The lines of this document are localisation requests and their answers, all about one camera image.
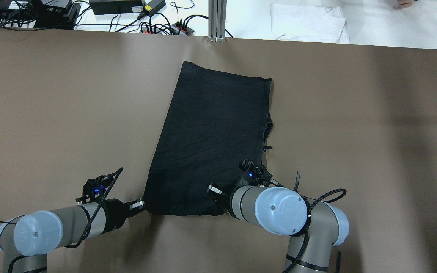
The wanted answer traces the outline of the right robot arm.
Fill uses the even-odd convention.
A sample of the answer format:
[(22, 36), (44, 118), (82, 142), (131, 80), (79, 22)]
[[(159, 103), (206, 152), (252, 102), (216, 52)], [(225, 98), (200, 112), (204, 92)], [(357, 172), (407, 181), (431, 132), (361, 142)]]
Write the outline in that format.
[(345, 196), (343, 188), (308, 198), (283, 187), (240, 185), (225, 190), (210, 184), (208, 195), (230, 216), (275, 235), (289, 237), (285, 273), (326, 273), (334, 246), (345, 242), (350, 223), (331, 203)]

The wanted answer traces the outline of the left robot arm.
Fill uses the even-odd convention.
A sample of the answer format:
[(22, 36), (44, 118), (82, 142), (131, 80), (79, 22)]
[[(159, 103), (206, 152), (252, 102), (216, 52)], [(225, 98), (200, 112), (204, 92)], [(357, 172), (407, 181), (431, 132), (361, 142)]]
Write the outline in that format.
[(95, 218), (98, 202), (44, 210), (14, 217), (0, 225), (0, 251), (4, 273), (45, 273), (47, 254), (77, 243), (83, 232), (92, 238), (121, 228), (125, 220), (146, 210), (142, 198), (123, 203), (104, 201)]

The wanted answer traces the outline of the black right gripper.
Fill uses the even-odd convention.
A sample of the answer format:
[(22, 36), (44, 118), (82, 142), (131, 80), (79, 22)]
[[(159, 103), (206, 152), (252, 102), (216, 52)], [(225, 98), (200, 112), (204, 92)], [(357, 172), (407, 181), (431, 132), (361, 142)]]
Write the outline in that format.
[(237, 214), (232, 208), (233, 195), (238, 190), (236, 185), (229, 185), (223, 188), (218, 188), (216, 184), (210, 183), (207, 188), (207, 194), (212, 198), (218, 198), (219, 204), (222, 206), (224, 213), (238, 219)]

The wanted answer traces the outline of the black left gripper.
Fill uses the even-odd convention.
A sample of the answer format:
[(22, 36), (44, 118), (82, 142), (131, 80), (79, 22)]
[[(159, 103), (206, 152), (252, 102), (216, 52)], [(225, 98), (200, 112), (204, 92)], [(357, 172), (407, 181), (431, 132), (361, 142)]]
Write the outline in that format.
[(128, 213), (140, 213), (145, 211), (145, 201), (138, 198), (135, 201), (123, 203), (118, 199), (104, 201), (105, 227), (103, 232), (119, 229), (125, 223)]

